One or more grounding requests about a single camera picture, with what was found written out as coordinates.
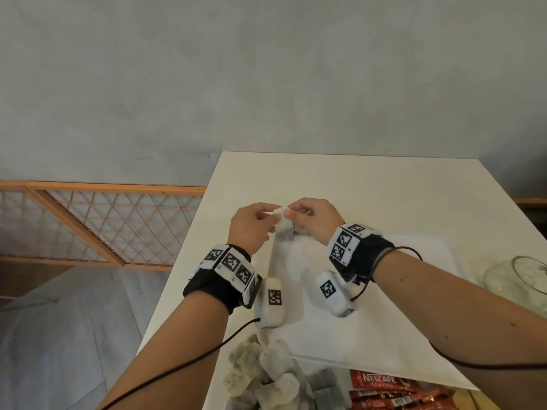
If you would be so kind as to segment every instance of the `skin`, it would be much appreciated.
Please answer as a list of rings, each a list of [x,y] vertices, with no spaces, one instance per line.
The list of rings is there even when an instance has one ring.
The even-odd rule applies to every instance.
[[[275,231],[279,206],[256,203],[232,218],[228,243],[250,255]],[[326,200],[303,198],[284,216],[327,245],[345,221]],[[439,350],[476,364],[547,362],[547,320],[444,270],[392,252],[374,272],[389,299]],[[99,409],[134,386],[189,361],[222,342],[228,311],[212,296],[193,292],[143,348]],[[218,353],[146,387],[114,409],[198,409],[203,406]],[[459,368],[502,409],[538,408],[547,401],[547,371]]]

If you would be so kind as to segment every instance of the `mesh grid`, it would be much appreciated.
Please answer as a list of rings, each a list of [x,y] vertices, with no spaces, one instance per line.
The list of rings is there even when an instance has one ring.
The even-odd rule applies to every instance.
[[[50,191],[126,263],[173,266],[201,197]]]
[[[4,256],[107,262],[20,191],[0,190],[0,253]]]

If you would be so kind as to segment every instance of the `concrete wall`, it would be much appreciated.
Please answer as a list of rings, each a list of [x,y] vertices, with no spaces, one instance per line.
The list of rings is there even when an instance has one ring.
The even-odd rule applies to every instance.
[[[0,179],[222,150],[480,158],[547,195],[547,0],[0,0]]]

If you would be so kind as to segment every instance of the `white tracking module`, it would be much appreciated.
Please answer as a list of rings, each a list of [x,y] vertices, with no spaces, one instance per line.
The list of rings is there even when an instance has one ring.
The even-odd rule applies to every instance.
[[[325,270],[315,279],[315,283],[325,296],[330,313],[335,317],[345,318],[356,309],[350,300],[351,294],[346,283],[338,273]]]
[[[263,279],[254,301],[254,317],[260,318],[260,321],[255,323],[259,329],[277,328],[283,325],[285,309],[279,279]]]

